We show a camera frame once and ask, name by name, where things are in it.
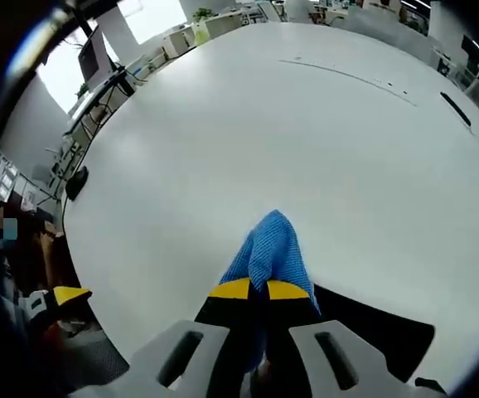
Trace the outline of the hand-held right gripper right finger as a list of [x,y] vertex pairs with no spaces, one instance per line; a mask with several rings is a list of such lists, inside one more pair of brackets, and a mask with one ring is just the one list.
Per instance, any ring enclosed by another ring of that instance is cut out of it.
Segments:
[[411,386],[388,370],[385,356],[337,321],[323,322],[311,297],[270,280],[267,358],[287,397],[444,397]]

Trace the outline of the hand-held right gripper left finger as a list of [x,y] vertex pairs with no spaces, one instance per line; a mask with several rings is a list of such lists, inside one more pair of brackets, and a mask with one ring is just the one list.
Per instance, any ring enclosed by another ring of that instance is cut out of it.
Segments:
[[133,354],[128,370],[74,397],[238,397],[263,356],[267,289],[249,279],[216,286],[195,319],[181,320]]

